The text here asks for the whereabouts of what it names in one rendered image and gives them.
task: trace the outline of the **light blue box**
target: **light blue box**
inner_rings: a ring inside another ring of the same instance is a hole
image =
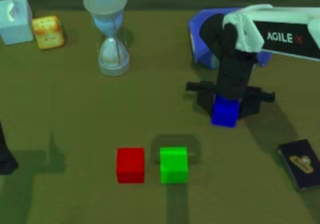
[[[33,41],[32,12],[28,0],[14,0],[18,12],[13,21],[8,17],[11,0],[0,0],[0,36],[5,45]]]

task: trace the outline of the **black box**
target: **black box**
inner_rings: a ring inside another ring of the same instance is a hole
[[[278,153],[298,191],[320,187],[320,162],[307,139],[279,145]]]

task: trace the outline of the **hourglass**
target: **hourglass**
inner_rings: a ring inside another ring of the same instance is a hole
[[[127,0],[83,0],[96,28],[105,35],[98,56],[103,74],[120,76],[129,69],[129,54],[124,44],[117,38],[117,31],[124,20]]]

